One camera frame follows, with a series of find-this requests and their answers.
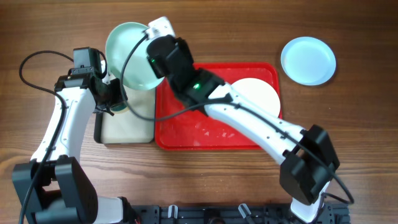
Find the green yellow sponge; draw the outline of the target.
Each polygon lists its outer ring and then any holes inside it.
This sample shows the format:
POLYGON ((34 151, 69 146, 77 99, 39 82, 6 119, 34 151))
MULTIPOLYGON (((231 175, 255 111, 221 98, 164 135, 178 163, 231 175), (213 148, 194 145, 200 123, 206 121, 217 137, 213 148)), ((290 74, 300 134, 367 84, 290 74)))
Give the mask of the green yellow sponge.
POLYGON ((128 111, 129 108, 124 103, 121 103, 114 107, 111 107, 110 110, 112 113, 124 113, 125 111, 128 111))

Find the light green plate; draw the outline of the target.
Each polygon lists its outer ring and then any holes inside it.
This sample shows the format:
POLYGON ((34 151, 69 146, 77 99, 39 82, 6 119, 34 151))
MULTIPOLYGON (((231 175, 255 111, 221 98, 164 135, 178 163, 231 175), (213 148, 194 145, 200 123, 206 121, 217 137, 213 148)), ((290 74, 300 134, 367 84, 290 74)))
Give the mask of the light green plate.
POLYGON ((110 32, 105 45, 108 71, 123 78, 123 85, 134 90, 151 90, 164 80, 156 77, 147 60, 149 40, 143 41, 128 58, 147 28, 137 22, 120 24, 110 32))

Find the white plate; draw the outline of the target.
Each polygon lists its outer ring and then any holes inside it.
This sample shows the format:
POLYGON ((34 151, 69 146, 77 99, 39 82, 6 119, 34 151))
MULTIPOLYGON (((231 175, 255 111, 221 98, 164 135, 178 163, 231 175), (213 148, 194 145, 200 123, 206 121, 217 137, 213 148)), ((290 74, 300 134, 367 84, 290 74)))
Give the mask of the white plate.
POLYGON ((243 78, 232 85, 232 88, 242 94, 251 103, 279 117, 281 104, 274 88, 263 80, 257 78, 243 78))

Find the light blue plate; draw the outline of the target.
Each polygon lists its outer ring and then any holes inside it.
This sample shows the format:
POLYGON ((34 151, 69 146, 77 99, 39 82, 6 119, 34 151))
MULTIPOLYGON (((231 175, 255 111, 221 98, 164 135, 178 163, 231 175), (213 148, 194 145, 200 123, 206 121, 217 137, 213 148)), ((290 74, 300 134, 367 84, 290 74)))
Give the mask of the light blue plate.
POLYGON ((289 41, 281 51, 280 63, 291 80, 305 86, 328 82, 337 68, 332 49, 314 37, 297 37, 289 41))

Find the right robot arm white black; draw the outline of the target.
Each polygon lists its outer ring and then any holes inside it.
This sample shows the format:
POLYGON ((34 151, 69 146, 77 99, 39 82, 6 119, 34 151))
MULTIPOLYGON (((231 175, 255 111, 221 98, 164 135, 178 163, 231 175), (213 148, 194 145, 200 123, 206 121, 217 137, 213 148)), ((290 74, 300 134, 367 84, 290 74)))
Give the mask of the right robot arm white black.
POLYGON ((147 54, 156 76, 167 79, 174 97, 187 109, 234 128, 278 163, 279 183, 293 198, 290 211, 302 223, 314 222, 340 165, 328 133, 317 125, 306 130, 272 116, 219 76, 195 68, 181 38, 154 37, 147 54))

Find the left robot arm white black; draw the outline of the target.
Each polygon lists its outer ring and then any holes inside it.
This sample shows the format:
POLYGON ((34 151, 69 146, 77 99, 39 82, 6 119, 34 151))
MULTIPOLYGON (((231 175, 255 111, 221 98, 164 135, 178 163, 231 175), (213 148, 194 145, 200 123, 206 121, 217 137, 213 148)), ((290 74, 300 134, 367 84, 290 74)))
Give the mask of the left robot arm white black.
POLYGON ((126 198, 98 196, 80 165, 87 122, 121 103, 119 81, 103 81, 107 64, 98 49, 74 49, 70 61, 50 91, 55 107, 40 146, 12 172, 19 223, 141 223, 126 198))

